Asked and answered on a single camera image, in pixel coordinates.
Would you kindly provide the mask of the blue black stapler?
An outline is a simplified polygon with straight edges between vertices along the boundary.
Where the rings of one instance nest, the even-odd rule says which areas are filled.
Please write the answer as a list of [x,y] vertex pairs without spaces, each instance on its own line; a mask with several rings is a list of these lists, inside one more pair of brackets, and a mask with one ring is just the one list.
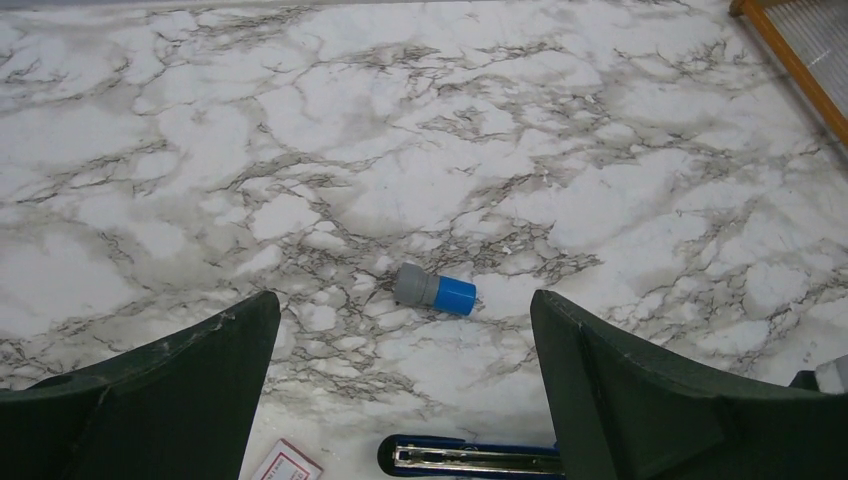
[[377,449],[381,470],[393,477],[563,479],[555,448],[471,443],[439,436],[393,434]]

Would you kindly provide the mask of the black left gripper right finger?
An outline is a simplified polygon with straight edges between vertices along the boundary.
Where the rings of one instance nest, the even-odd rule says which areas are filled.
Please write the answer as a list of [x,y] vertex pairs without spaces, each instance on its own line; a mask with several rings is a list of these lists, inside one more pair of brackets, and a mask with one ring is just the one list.
[[548,290],[532,331],[569,479],[843,479],[847,398],[718,370]]

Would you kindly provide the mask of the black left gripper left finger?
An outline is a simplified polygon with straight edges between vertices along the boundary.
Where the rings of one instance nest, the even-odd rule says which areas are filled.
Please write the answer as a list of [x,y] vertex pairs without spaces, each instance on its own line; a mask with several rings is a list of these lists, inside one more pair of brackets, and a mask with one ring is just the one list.
[[281,319],[260,292],[116,357],[1,394],[5,479],[235,479]]

